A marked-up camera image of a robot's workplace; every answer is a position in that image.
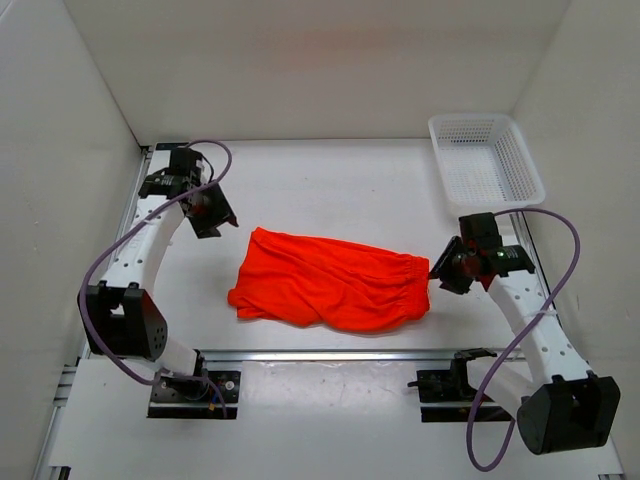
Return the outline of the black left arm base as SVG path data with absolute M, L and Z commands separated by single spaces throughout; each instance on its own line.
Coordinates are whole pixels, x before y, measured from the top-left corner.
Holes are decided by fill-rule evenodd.
M 235 420 L 241 391 L 242 372 L 228 368 L 210 369 L 199 352 L 195 376 L 208 381 L 185 380 L 173 375 L 161 376 L 151 390 L 147 417 L 171 420 Z

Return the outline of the orange mesh shorts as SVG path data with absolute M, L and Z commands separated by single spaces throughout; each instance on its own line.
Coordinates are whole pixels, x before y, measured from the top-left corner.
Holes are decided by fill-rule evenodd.
M 243 320 L 378 334 L 429 312 L 429 270 L 420 256 L 257 228 L 227 301 Z

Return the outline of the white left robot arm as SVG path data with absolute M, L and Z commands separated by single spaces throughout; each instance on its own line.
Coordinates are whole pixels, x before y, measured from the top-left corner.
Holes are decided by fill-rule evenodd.
M 78 306 L 90 349 L 111 360 L 137 382 L 153 383 L 125 362 L 131 360 L 175 376 L 175 388 L 188 400 L 206 395 L 210 377 L 196 349 L 171 337 L 153 299 L 159 267 L 175 231 L 188 221 L 200 239 L 220 235 L 237 218 L 216 182 L 173 199 L 140 196 L 130 229 L 90 267 Z

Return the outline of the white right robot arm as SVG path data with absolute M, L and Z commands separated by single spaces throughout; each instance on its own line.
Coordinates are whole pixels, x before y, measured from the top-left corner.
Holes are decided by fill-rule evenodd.
M 429 277 L 460 295 L 480 283 L 517 337 L 530 372 L 523 376 L 499 365 L 490 350 L 462 350 L 450 367 L 455 396 L 470 400 L 486 387 L 485 396 L 515 420 L 525 446 L 536 455 L 607 443 L 620 389 L 612 377 L 595 374 L 570 345 L 521 246 L 493 241 L 482 250 L 454 236 Z

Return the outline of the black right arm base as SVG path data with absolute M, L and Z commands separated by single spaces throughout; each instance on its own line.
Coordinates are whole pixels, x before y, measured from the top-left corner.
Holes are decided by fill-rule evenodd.
M 466 423 L 476 395 L 468 382 L 467 364 L 496 357 L 496 352 L 484 348 L 459 350 L 447 368 L 417 370 L 407 387 L 418 392 L 421 422 Z

